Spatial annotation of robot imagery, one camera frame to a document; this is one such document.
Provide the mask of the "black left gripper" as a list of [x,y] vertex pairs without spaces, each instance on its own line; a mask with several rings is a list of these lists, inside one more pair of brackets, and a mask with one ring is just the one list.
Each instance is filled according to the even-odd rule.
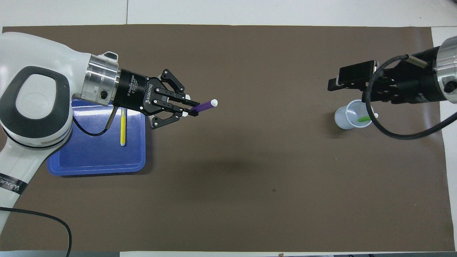
[[[161,88],[163,82],[171,86],[172,91]],[[195,110],[178,107],[166,101],[154,101],[161,100],[160,95],[162,95],[172,101],[190,106],[191,102],[186,98],[184,91],[185,87],[168,69],[163,70],[160,79],[156,77],[147,78],[144,75],[122,69],[115,93],[115,106],[150,116],[151,128],[155,130],[179,121],[181,117],[199,115],[199,112]],[[160,112],[169,112],[172,115],[166,119],[161,119],[155,115]]]

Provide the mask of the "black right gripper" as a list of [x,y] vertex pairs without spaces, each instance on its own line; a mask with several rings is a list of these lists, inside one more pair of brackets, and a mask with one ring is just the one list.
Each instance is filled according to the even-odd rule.
[[[400,61],[394,67],[385,69],[378,78],[378,84],[371,88],[370,102],[424,104],[441,101],[441,89],[436,77],[438,50],[439,47],[434,47],[413,54],[428,63],[426,68]],[[328,80],[327,90],[357,89],[364,92],[378,66],[379,62],[371,60],[342,67],[336,78]]]

